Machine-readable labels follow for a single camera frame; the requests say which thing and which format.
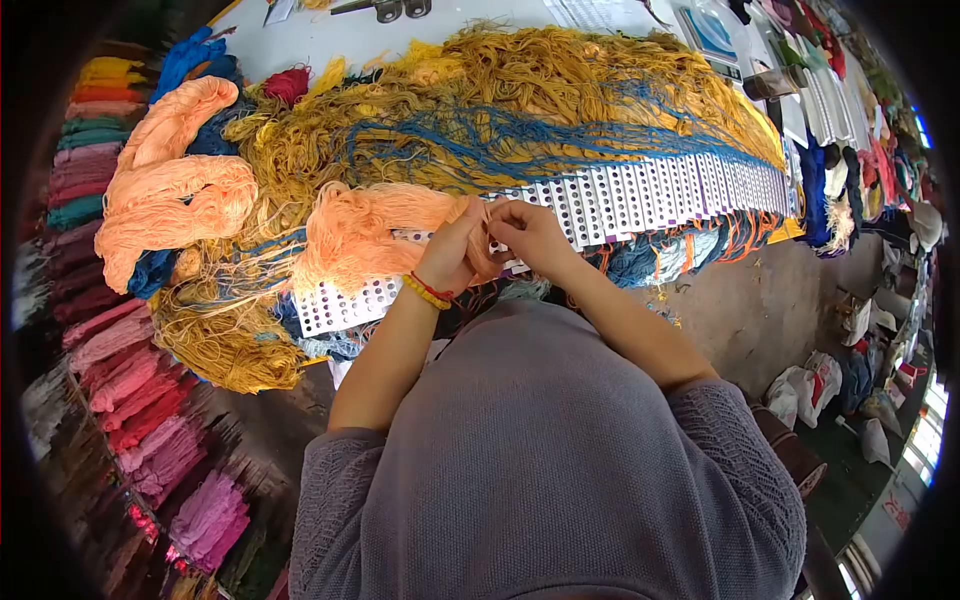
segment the plastic bag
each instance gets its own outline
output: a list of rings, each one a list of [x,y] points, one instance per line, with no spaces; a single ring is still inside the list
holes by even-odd
[[[802,367],[787,367],[767,389],[767,408],[791,431],[797,422],[797,406],[813,396],[814,374]]]
[[[870,397],[860,404],[859,411],[867,419],[880,419],[884,427],[901,440],[903,439],[903,430],[900,429],[900,422],[897,421],[894,401],[883,390],[874,390]]]
[[[810,397],[798,396],[797,416],[806,426],[816,427],[821,411],[840,391],[843,373],[832,356],[816,350],[806,359],[804,368],[814,373],[813,394]]]
[[[863,435],[860,436],[860,449],[868,463],[880,461],[884,465],[890,465],[890,444],[887,442],[887,435],[883,433],[880,419],[867,421]]]
[[[853,312],[843,320],[843,328],[847,330],[847,337],[841,344],[850,347],[860,341],[863,334],[867,332],[867,327],[870,326],[870,309],[873,305],[873,300],[854,303]]]

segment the orange yarn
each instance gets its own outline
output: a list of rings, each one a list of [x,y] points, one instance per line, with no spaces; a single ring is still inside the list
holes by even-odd
[[[225,79],[186,82],[154,104],[133,130],[117,158],[104,224],[94,240],[104,258],[104,279],[117,293],[127,292],[143,251],[183,248],[242,228],[257,194],[247,161],[182,157],[197,129],[236,97],[236,85]]]
[[[294,262],[291,285],[298,293],[313,291],[318,283],[336,286],[347,296],[365,281],[413,271],[423,246],[394,239],[392,229],[433,231],[452,222],[467,209],[468,197],[454,198],[412,183],[378,183],[350,189],[330,181],[321,188],[306,222],[306,250]],[[470,234],[467,258],[477,272],[473,284],[499,275],[490,259],[484,224]]]

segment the teal yarn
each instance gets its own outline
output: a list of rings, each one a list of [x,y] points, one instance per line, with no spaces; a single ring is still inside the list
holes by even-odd
[[[103,142],[125,142],[130,137],[130,132],[120,132],[105,128],[94,130],[85,130],[65,135],[57,142],[57,150],[67,150],[78,148],[80,146],[90,146],[92,144],[101,144]]]
[[[47,227],[58,231],[78,228],[104,216],[104,197],[100,194],[82,196],[47,213]]]
[[[84,119],[76,117],[69,119],[60,127],[60,133],[69,135],[70,133],[86,132],[89,130],[118,130],[125,131],[129,129],[126,121],[118,117],[96,117],[93,119]]]

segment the yarn rack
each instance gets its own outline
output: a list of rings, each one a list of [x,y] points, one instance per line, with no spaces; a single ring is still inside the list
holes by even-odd
[[[777,169],[706,154],[581,169],[486,194],[485,199],[500,195],[550,208],[577,252],[736,210],[784,216],[799,212],[796,198],[787,192],[786,177]],[[425,231],[394,233],[416,242],[425,242],[429,235]],[[529,271],[519,260],[504,267],[501,277]],[[295,296],[303,337],[380,319],[400,285],[399,276],[384,277],[368,282],[354,298],[346,298],[322,282],[313,293]]]

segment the white plastic bag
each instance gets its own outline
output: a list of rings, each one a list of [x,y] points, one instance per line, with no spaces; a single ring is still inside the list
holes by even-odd
[[[767,389],[767,408],[791,431],[801,396],[813,396],[813,379],[813,373],[802,367],[787,367]]]
[[[860,448],[868,463],[880,461],[884,465],[890,465],[890,444],[887,442],[887,434],[883,433],[880,419],[867,421],[863,435],[860,436]]]
[[[843,372],[840,365],[829,354],[816,350],[806,359],[804,368],[813,371],[813,394],[799,397],[797,402],[797,416],[806,426],[816,427],[820,412],[830,400],[840,392],[843,382]]]

